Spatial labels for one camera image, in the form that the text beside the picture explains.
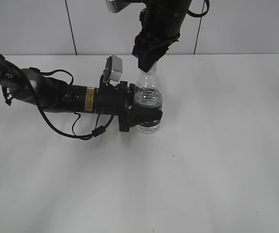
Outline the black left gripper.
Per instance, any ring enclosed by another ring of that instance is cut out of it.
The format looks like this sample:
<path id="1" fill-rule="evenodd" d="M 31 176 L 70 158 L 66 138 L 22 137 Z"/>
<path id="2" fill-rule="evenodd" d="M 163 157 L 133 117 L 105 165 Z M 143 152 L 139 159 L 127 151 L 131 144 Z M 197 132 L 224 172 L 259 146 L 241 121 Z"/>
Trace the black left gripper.
<path id="1" fill-rule="evenodd" d="M 119 130 L 128 132 L 130 127 L 153 127 L 160 123 L 160 108 L 133 106 L 135 85 L 120 81 L 117 85 L 101 82 L 96 93 L 95 113 L 118 117 Z"/>

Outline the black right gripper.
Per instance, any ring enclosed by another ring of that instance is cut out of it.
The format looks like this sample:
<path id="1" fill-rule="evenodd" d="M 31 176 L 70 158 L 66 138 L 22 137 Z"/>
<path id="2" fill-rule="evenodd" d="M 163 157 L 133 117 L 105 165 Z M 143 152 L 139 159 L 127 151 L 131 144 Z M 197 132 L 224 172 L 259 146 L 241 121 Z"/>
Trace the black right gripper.
<path id="1" fill-rule="evenodd" d="M 165 38 L 151 32 L 141 31 L 134 41 L 132 55 L 138 59 L 138 68 L 148 72 L 152 66 L 162 58 L 169 47 L 178 42 L 180 32 L 174 37 Z"/>

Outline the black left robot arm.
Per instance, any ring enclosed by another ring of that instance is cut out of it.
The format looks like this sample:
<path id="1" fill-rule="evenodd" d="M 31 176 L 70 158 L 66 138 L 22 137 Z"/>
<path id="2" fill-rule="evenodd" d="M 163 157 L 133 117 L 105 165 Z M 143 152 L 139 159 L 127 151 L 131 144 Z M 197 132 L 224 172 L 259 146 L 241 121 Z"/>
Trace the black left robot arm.
<path id="1" fill-rule="evenodd" d="M 162 118 L 159 107 L 146 107 L 135 102 L 135 85 L 120 80 L 122 59 L 112 55 L 106 60 L 99 87 L 74 85 L 53 78 L 61 69 L 42 72 L 30 67 L 20 69 L 0 55 L 0 86 L 6 104 L 20 100 L 46 112 L 98 114 L 118 117 L 119 130 Z"/>

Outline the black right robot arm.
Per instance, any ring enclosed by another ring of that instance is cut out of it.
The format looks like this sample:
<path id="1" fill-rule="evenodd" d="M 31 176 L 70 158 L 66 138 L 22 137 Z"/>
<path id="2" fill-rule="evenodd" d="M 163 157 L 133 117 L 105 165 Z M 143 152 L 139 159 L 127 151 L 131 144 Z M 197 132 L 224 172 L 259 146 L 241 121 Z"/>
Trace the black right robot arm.
<path id="1" fill-rule="evenodd" d="M 169 47 L 178 41 L 190 0 L 146 0 L 140 13 L 142 29 L 135 37 L 132 55 L 138 68 L 147 73 Z"/>

